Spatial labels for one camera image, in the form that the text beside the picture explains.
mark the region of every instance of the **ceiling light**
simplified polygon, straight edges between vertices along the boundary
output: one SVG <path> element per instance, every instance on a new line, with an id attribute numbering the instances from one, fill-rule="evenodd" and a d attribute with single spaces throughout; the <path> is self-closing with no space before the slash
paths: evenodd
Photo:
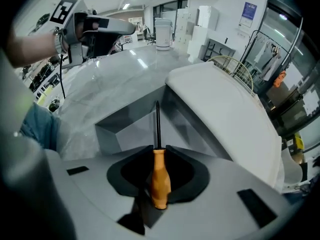
<path id="1" fill-rule="evenodd" d="M 122 10 L 127 9 L 129 5 L 130 5 L 130 3 L 126 3 L 126 4 L 124 5 L 124 7 L 122 8 Z"/>
<path id="2" fill-rule="evenodd" d="M 141 66 L 144 68 L 144 69 L 147 69 L 148 66 L 146 65 L 146 63 L 144 63 L 144 61 L 140 58 L 138 58 L 138 62 L 141 64 Z"/>
<path id="3" fill-rule="evenodd" d="M 287 16 L 284 14 L 279 14 L 279 17 L 280 17 L 280 19 L 282 19 L 284 21 L 286 21 L 288 19 Z"/>
<path id="4" fill-rule="evenodd" d="M 304 55 L 297 47 L 294 47 L 294 48 L 296 48 L 302 56 Z"/>
<path id="5" fill-rule="evenodd" d="M 282 36 L 283 38 L 285 37 L 284 34 L 282 34 L 281 32 L 279 32 L 278 30 L 274 29 L 275 32 L 277 32 L 280 36 Z"/>

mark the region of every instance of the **human arm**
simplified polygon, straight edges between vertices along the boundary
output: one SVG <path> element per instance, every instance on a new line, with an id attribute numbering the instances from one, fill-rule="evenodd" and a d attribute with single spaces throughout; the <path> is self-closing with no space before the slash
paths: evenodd
<path id="1" fill-rule="evenodd" d="M 99 24 L 94 22 L 93 29 L 98 29 Z M 75 29 L 76 37 L 80 40 L 83 36 L 84 25 L 79 23 Z M 68 44 L 63 40 L 62 46 L 68 50 Z M 16 37 L 13 28 L 10 29 L 5 46 L 5 53 L 14 68 L 24 67 L 38 61 L 50 58 L 57 54 L 55 36 L 52 32 L 33 36 Z"/>

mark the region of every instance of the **person's hand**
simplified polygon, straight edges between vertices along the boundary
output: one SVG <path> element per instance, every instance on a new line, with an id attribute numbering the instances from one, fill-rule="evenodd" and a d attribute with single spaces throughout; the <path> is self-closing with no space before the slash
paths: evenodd
<path id="1" fill-rule="evenodd" d="M 97 22 L 94 22 L 92 24 L 92 28 L 94 30 L 97 30 L 99 27 L 99 23 Z M 76 25 L 75 27 L 75 36 L 76 38 L 81 42 L 82 41 L 82 38 L 83 38 L 83 33 L 84 33 L 84 23 L 83 22 L 80 22 Z M 62 40 L 62 45 L 63 45 L 63 49 L 65 51 L 67 51 L 69 49 L 69 45 L 67 44 L 66 40 Z"/>

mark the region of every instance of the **blue jeans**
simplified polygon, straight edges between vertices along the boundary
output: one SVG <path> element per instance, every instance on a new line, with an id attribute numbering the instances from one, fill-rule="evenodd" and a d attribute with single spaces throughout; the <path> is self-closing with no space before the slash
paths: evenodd
<path id="1" fill-rule="evenodd" d="M 57 151 L 60 120 L 48 109 L 33 103 L 22 123 L 20 132 L 34 139 L 44 149 Z"/>

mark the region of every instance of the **wire rack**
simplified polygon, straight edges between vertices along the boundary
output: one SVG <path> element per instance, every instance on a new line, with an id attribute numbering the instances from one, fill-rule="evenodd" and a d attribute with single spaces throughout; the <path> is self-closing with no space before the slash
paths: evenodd
<path id="1" fill-rule="evenodd" d="M 213 62 L 216 67 L 226 72 L 240 83 L 251 96 L 254 96 L 254 81 L 249 70 L 240 61 L 229 56 L 215 56 L 207 60 Z"/>

